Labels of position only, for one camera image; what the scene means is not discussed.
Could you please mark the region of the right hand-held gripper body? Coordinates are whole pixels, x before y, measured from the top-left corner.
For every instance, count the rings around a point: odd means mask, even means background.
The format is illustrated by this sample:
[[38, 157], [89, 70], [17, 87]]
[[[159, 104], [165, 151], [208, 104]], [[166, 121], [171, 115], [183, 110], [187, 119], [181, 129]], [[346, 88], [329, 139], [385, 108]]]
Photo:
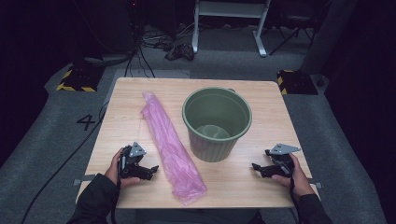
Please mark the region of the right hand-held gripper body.
[[298, 147], [285, 144], [276, 144], [272, 149], [266, 149], [265, 155], [268, 156], [273, 165], [269, 166], [269, 170], [275, 171], [275, 175], [291, 177], [294, 170], [294, 163], [290, 157], [290, 153], [297, 152]]

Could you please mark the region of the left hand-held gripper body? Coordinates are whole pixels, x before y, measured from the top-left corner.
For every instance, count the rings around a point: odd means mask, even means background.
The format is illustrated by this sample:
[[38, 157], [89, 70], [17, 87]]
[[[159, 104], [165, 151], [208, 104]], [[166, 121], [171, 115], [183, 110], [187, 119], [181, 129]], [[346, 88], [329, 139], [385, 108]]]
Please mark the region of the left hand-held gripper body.
[[146, 150], [137, 142], [124, 147], [119, 158], [119, 178], [138, 177], [143, 179], [144, 174], [151, 173], [150, 168], [139, 165], [145, 155]]

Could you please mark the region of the pink plastic bag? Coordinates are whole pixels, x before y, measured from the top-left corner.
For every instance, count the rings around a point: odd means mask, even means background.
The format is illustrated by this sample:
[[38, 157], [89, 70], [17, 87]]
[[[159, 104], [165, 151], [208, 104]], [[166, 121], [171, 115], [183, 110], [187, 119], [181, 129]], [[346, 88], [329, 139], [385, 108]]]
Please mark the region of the pink plastic bag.
[[157, 96], [145, 91], [142, 96], [146, 105], [141, 114], [146, 120], [151, 136], [160, 154], [172, 193], [187, 206], [206, 194], [206, 186], [176, 129]]

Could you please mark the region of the green plastic bin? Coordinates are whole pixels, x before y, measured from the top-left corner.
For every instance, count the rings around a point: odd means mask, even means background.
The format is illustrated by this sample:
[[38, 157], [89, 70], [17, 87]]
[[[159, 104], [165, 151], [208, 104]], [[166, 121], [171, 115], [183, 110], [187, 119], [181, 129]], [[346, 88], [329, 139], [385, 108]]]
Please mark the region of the green plastic bin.
[[225, 160], [252, 123], [248, 102], [235, 90], [202, 88], [187, 97], [182, 118], [192, 153], [201, 161]]

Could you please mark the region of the person's left hand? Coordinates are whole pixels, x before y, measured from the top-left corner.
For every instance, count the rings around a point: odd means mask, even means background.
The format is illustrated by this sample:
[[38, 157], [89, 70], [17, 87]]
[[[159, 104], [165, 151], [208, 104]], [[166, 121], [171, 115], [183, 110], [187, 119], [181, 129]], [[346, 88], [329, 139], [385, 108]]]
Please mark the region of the person's left hand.
[[112, 158], [109, 168], [105, 172], [105, 176], [110, 179], [115, 185], [120, 182], [120, 187], [122, 189], [131, 187], [132, 185], [137, 184], [140, 179], [138, 177], [128, 177], [126, 179], [119, 179], [118, 178], [118, 162], [120, 158], [120, 154], [122, 149], [120, 149]]

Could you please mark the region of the person's right hand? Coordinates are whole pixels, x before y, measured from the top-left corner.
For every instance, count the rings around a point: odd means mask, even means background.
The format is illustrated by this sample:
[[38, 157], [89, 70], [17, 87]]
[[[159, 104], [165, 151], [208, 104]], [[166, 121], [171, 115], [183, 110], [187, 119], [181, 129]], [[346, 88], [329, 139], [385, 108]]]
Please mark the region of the person's right hand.
[[291, 188], [291, 181], [294, 181], [294, 188], [292, 192], [296, 200], [299, 200], [299, 198], [304, 195], [314, 194], [315, 192], [311, 188], [310, 183], [305, 173], [303, 172], [298, 159], [292, 153], [290, 153], [290, 157], [292, 158], [292, 161], [294, 163], [294, 171], [292, 177], [286, 178], [281, 175], [273, 175], [272, 179], [276, 183], [289, 189]]

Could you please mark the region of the yellow black striped base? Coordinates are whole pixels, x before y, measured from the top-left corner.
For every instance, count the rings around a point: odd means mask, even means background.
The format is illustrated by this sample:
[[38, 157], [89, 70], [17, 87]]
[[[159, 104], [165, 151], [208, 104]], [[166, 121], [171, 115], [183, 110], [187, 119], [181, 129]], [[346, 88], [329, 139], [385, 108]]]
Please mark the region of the yellow black striped base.
[[70, 66], [56, 90], [96, 92], [104, 71], [104, 67], [98, 66], [90, 66], [85, 69]]
[[300, 71], [280, 70], [276, 74], [279, 90], [282, 94], [317, 95], [318, 91], [309, 75]]

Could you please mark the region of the dark bundle on floor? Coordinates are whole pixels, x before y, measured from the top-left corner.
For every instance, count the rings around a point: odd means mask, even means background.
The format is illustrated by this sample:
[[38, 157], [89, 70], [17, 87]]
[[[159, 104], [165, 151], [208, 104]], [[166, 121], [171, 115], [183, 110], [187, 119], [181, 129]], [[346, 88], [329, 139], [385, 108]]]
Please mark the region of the dark bundle on floor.
[[173, 47], [166, 55], [165, 58], [169, 61], [177, 59], [186, 59], [192, 61], [194, 59], [194, 51], [191, 44], [180, 44]]

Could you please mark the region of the black tripod stand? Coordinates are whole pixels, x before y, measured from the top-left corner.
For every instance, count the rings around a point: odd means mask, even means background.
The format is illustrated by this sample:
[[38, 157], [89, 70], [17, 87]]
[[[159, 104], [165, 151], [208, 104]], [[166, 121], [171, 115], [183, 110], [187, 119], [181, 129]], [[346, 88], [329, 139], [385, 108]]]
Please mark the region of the black tripod stand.
[[270, 55], [283, 47], [292, 37], [297, 37], [301, 31], [304, 31], [308, 37], [311, 48], [318, 31], [318, 19], [313, 9], [282, 7], [278, 11], [276, 28], [281, 31], [282, 27], [291, 29], [292, 33], [285, 37]]

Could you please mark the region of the grey curtain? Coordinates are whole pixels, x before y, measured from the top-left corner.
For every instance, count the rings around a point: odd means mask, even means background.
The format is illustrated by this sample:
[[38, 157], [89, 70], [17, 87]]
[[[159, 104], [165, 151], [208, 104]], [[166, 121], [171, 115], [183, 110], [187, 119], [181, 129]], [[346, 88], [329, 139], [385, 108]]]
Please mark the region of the grey curtain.
[[308, 75], [319, 74], [347, 26], [358, 0], [332, 0], [328, 14], [319, 28], [300, 70]]

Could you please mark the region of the white metal stand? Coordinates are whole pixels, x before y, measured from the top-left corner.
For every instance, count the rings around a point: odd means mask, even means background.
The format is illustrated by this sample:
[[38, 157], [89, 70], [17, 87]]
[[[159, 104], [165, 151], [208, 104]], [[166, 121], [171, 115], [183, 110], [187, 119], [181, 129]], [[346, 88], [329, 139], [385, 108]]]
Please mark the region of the white metal stand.
[[210, 2], [206, 0], [195, 0], [194, 6], [194, 28], [191, 45], [194, 53], [198, 52], [199, 41], [199, 19], [208, 17], [233, 17], [245, 19], [259, 19], [259, 25], [252, 31], [257, 49], [262, 57], [267, 56], [267, 51], [262, 43], [262, 29], [269, 11], [272, 0], [263, 0], [259, 4]]

